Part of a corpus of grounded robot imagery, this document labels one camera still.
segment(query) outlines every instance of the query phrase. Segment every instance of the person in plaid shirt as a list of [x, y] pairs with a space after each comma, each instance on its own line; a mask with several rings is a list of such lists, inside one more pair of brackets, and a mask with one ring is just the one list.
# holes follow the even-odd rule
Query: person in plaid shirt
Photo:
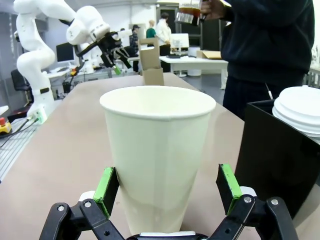
[[[138, 31], [140, 27], [138, 25], [133, 25], [132, 28], [132, 35], [130, 36], [130, 46], [134, 49], [135, 54], [138, 53], [139, 47], [138, 47]], [[133, 61], [133, 71], [136, 73], [139, 72], [139, 61]]]

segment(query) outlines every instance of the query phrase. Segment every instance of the green shirt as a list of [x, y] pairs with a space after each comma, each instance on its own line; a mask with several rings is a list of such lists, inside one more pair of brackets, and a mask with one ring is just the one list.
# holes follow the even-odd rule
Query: green shirt
[[156, 30], [154, 28], [151, 27], [146, 31], [147, 39], [154, 38], [155, 36], [156, 36]]

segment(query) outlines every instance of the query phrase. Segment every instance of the glass coffee pot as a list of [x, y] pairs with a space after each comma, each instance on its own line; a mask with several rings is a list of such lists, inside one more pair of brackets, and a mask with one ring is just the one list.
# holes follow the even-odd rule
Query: glass coffee pot
[[206, 14], [201, 13], [201, 4], [207, 0], [181, 0], [175, 22], [199, 26], [206, 19]]

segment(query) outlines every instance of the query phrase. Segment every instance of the hair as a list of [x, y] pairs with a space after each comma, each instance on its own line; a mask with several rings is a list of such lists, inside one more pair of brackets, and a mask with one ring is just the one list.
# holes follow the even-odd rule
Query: hair
[[161, 18], [162, 19], [168, 19], [169, 18], [169, 14], [167, 12], [163, 12], [163, 13], [161, 13]]

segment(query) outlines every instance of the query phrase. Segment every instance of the person in green shirt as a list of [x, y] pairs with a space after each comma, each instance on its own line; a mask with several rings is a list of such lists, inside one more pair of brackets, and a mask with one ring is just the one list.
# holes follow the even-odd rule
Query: person in green shirt
[[154, 29], [155, 26], [155, 21], [150, 20], [149, 21], [150, 27], [148, 28], [148, 30], [146, 31], [146, 38], [150, 39], [150, 38], [155, 38], [156, 37], [156, 30]]

